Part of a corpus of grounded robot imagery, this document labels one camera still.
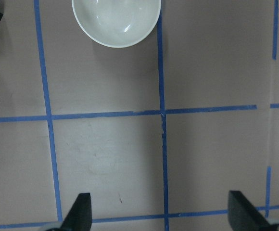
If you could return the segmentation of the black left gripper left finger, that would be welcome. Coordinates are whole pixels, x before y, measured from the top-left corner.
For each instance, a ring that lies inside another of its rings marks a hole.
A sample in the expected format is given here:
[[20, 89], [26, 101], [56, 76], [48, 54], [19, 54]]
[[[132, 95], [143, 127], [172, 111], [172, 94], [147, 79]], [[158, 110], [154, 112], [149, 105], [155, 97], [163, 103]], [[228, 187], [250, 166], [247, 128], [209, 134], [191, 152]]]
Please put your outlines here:
[[89, 231], [92, 226], [90, 193], [80, 193], [59, 227], [60, 231]]

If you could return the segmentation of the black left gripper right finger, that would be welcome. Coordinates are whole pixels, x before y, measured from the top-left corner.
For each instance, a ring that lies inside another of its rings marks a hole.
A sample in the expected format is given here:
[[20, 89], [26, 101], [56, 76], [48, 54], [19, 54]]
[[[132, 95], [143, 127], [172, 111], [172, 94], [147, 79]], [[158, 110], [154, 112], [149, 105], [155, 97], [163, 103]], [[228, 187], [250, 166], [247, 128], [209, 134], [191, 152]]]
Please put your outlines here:
[[276, 231], [241, 191], [228, 192], [228, 222], [233, 231]]

